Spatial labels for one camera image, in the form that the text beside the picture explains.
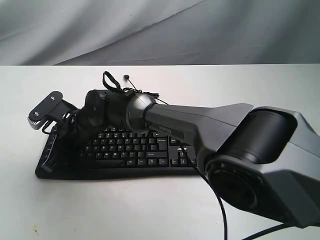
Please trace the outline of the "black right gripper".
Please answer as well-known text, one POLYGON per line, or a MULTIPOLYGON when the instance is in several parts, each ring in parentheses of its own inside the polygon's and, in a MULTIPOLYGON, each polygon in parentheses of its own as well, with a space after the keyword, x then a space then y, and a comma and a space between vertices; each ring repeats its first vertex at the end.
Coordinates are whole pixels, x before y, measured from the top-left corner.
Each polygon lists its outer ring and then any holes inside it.
POLYGON ((67 119, 61 120, 56 134, 51 134, 44 147, 41 168, 47 173, 57 171, 62 163, 59 140, 90 140, 112 126, 128 128, 126 113, 129 101, 135 96, 132 90, 90 90, 82 108, 63 100, 67 119))

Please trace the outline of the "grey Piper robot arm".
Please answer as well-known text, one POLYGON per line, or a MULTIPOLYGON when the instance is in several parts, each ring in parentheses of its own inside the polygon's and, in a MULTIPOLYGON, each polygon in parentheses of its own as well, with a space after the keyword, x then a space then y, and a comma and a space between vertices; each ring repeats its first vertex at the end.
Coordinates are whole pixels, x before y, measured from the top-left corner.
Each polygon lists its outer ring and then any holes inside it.
POLYGON ((156 103, 132 90, 91 90, 80 109, 59 92, 37 167, 44 179, 91 180, 196 169, 229 205, 304 228, 320 220, 320 137, 303 115, 246 103, 156 103))

